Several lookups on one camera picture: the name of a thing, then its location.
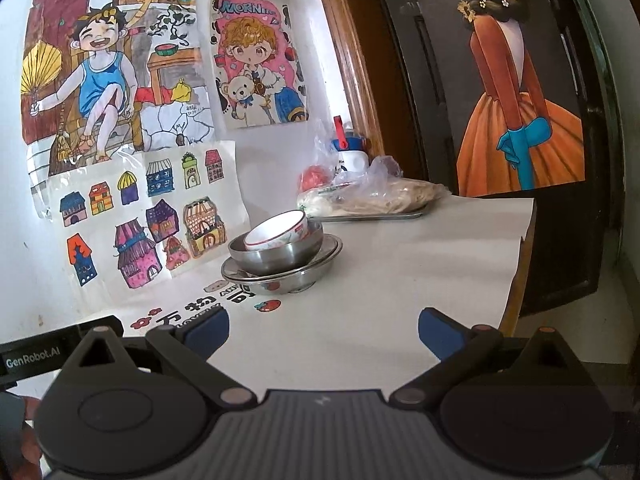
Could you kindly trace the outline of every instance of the orange dress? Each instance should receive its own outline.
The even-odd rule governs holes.
[[[538,117],[549,122],[552,133],[549,140],[529,149],[535,187],[584,180],[580,119],[544,98],[526,49],[522,83],[528,92],[520,92],[509,44],[494,18],[478,16],[474,28],[471,50],[485,94],[471,115],[458,155],[460,195],[520,191],[518,173],[496,146],[507,129],[519,130]]]

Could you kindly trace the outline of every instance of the white tablecloth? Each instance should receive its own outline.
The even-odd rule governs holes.
[[[203,291],[220,279],[223,256],[101,315],[115,314],[126,335],[141,335],[166,314],[183,322],[194,314],[185,306],[213,296],[228,311],[230,335],[209,362],[260,398],[269,388],[375,388],[388,396],[437,363],[418,339],[425,307],[466,326],[500,324],[532,205],[450,196],[416,220],[326,223],[344,241],[332,270],[309,290],[280,297],[273,312],[256,310],[265,298],[237,304],[232,294]],[[131,327],[153,308],[162,313]]]

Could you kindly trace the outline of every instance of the black door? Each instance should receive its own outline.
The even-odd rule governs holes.
[[[384,0],[429,178],[534,197],[523,314],[594,292],[609,214],[607,125],[573,0]]]

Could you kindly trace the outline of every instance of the pink poster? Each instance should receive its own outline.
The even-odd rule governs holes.
[[[289,8],[269,0],[213,0],[216,86],[229,128],[306,121],[306,89]]]

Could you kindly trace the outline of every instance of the stainless steel bowl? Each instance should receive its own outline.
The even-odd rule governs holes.
[[[238,263],[228,258],[222,265],[222,277],[236,283],[256,296],[280,296],[288,292],[303,292],[320,280],[334,264],[335,257],[342,250],[342,241],[337,236],[325,235],[322,248],[313,260],[301,269],[283,272],[277,276],[260,278],[252,276],[238,267]]]
[[[229,254],[238,267],[255,276],[270,276],[304,267],[322,247],[324,231],[320,222],[308,221],[309,234],[298,242],[275,249],[249,251],[244,246],[246,233],[229,243]]]

